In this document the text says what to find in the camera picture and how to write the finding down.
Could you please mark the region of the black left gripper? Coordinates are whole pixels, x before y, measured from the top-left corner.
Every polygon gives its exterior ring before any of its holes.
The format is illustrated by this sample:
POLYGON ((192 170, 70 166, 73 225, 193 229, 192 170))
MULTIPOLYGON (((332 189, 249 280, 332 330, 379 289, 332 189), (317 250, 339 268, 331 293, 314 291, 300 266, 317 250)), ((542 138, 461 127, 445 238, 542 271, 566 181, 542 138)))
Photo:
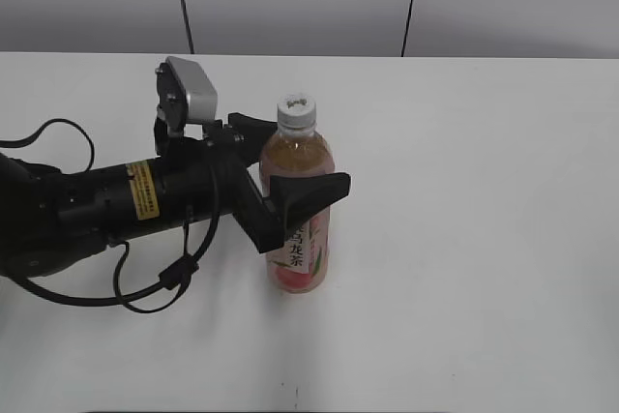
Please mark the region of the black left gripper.
POLYGON ((323 210, 346 198, 351 176, 337 172, 310 177, 270 178, 263 196, 248 168, 259 162, 278 124, 230 113, 228 121, 206 125, 203 139, 172 136, 159 117, 155 147, 162 164, 166 197, 181 207, 181 221, 210 221, 196 252, 212 244, 222 216, 232 215, 260 253, 283 246, 283 226, 300 228, 323 210))

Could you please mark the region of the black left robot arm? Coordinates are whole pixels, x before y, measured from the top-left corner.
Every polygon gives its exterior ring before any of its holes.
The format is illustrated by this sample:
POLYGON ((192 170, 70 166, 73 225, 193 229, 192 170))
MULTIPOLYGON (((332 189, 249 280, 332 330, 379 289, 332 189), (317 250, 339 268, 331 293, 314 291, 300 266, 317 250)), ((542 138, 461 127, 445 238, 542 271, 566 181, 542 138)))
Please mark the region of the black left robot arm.
POLYGON ((232 215, 259 252, 279 249, 304 223, 345 198, 346 173, 276 176, 262 194, 249 169, 273 122, 232 113, 201 139, 163 133, 155 158, 65 174, 1 160, 1 272, 61 272, 122 241, 232 215))

